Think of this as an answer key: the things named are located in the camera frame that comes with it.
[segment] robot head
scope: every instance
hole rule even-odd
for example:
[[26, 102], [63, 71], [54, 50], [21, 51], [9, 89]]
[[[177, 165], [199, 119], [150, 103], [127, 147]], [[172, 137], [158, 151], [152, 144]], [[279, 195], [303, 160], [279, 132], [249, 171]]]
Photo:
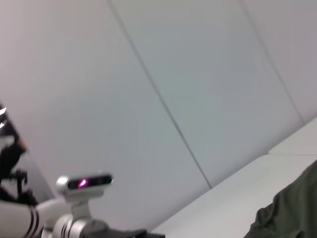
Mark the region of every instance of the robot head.
[[61, 176], [57, 180], [56, 189], [67, 201], [83, 201], [101, 197], [112, 183], [112, 175], [106, 173], [80, 177]]

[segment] panel seam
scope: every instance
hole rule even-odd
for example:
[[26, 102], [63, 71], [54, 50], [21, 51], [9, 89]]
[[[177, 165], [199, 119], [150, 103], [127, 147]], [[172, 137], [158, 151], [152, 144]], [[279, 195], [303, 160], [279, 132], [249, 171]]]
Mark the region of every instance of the panel seam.
[[110, 10], [111, 10], [111, 12], [112, 12], [112, 14], [113, 14], [115, 20], [117, 21], [117, 23], [118, 23], [118, 25], [119, 25], [119, 27], [120, 27], [120, 29], [121, 29], [123, 35], [125, 36], [126, 40], [128, 41], [128, 44], [129, 44], [129, 46], [131, 47], [131, 49], [132, 49], [132, 51], [133, 51], [133, 53], [134, 53], [134, 55], [135, 55], [137, 61], [139, 62], [139, 64], [140, 64], [142, 70], [144, 71], [146, 77], [148, 78], [148, 81], [150, 82], [152, 88], [154, 89], [154, 91], [155, 91], [156, 94], [158, 95], [158, 98], [159, 98], [161, 104], [163, 105], [165, 111], [167, 112], [167, 114], [168, 114], [170, 120], [172, 121], [174, 127], [176, 128], [176, 130], [177, 130], [179, 136], [181, 137], [183, 143], [185, 144], [187, 150], [189, 151], [189, 153], [190, 153], [192, 159], [194, 160], [196, 166], [198, 167], [199, 171], [200, 171], [201, 174], [203, 175], [203, 177], [204, 177], [204, 179], [205, 179], [207, 185], [209, 186], [210, 189], [212, 189], [212, 186], [211, 186], [211, 184], [209, 183], [209, 180], [208, 180], [207, 176], [205, 175], [205, 173], [204, 173], [202, 167], [200, 166], [200, 164], [198, 163], [196, 156], [194, 155], [192, 149], [190, 148], [190, 146], [189, 146], [189, 144], [188, 144], [188, 142], [187, 142], [187, 140], [186, 140], [186, 138], [185, 138], [183, 132], [181, 131], [181, 129], [180, 129], [180, 127], [179, 127], [179, 125], [178, 125], [176, 119], [174, 118], [172, 112], [171, 112], [170, 109], [168, 108], [168, 106], [167, 106], [167, 104], [166, 104], [166, 102], [165, 102], [165, 100], [164, 100], [162, 94], [161, 94], [160, 91], [159, 91], [159, 88], [158, 88], [157, 85], [155, 84], [155, 82], [154, 82], [154, 80], [153, 80], [153, 77], [152, 77], [152, 75], [151, 75], [151, 73], [150, 73], [148, 67], [146, 66], [146, 64], [145, 64], [145, 62], [144, 62], [144, 60], [143, 60], [141, 54], [139, 53], [139, 51], [138, 51], [136, 45], [134, 44], [132, 38], [130, 37], [130, 35], [129, 35], [128, 31], [127, 31], [127, 28], [126, 28], [126, 26], [124, 25], [124, 23], [123, 23], [123, 21], [122, 21], [120, 15], [119, 15], [119, 13], [118, 13], [118, 11], [116, 10], [116, 8], [115, 8], [115, 6], [114, 6], [112, 0], [107, 0], [107, 2], [108, 2], [109, 8], [110, 8]]
[[288, 89], [286, 87], [286, 84], [285, 84], [285, 81], [284, 81], [282, 75], [280, 74], [279, 70], [277, 69], [277, 66], [274, 63], [274, 60], [273, 60], [271, 54], [269, 53], [269, 51], [268, 51], [268, 49], [266, 47], [266, 44], [264, 43], [264, 41], [263, 41], [263, 39], [262, 39], [262, 37], [260, 35], [260, 32], [257, 29], [257, 26], [255, 25], [254, 20], [252, 19], [252, 16], [249, 13], [246, 4], [244, 3], [244, 0], [239, 0], [239, 2], [240, 2], [240, 6], [241, 6], [244, 14], [246, 15], [246, 17], [247, 17], [247, 19], [248, 19], [248, 21], [249, 21], [249, 23], [251, 25], [251, 28], [253, 29], [253, 31], [255, 33], [256, 38], [258, 39], [258, 41], [259, 41], [259, 43], [260, 43], [260, 45], [261, 45], [261, 47], [262, 47], [262, 49], [264, 51], [264, 54], [267, 57], [267, 60], [268, 60], [269, 64], [271, 65], [273, 71], [275, 72], [275, 74], [276, 74], [276, 76], [278, 78], [278, 81], [280, 82], [284, 92], [286, 93], [286, 96], [287, 96], [288, 100], [290, 101], [290, 104], [294, 108], [294, 110], [295, 110], [296, 114], [298, 115], [299, 119], [301, 120], [302, 124], [305, 125], [306, 124], [305, 120], [304, 120], [303, 116], [301, 115], [300, 111], [298, 110], [298, 108], [297, 108], [297, 106], [295, 104], [295, 101], [292, 98], [292, 95], [288, 91]]

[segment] white robot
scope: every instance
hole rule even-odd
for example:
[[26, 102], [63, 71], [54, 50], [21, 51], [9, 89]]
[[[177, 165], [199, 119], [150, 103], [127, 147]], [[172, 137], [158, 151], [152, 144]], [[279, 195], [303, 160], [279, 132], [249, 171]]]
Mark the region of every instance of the white robot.
[[36, 207], [0, 202], [0, 237], [32, 238], [43, 230], [42, 238], [80, 238], [105, 230], [108, 227], [105, 222], [91, 217], [88, 200], [101, 197], [112, 183], [110, 174], [62, 176], [56, 188], [63, 198]]

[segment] white wall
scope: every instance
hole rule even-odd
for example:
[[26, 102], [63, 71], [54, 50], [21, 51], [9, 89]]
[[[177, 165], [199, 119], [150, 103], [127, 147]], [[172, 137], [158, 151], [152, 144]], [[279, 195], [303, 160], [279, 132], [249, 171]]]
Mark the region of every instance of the white wall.
[[317, 116], [317, 2], [245, 0], [248, 13], [305, 122]]
[[7, 0], [0, 32], [0, 98], [32, 158], [51, 187], [112, 172], [91, 205], [117, 228], [207, 191], [193, 156], [214, 186], [303, 125], [235, 0]]

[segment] green fabric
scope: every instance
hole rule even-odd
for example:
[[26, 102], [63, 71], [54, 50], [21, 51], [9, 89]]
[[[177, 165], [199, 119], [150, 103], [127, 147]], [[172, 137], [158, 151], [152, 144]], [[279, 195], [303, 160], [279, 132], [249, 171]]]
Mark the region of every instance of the green fabric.
[[317, 161], [257, 212], [245, 238], [317, 238]]

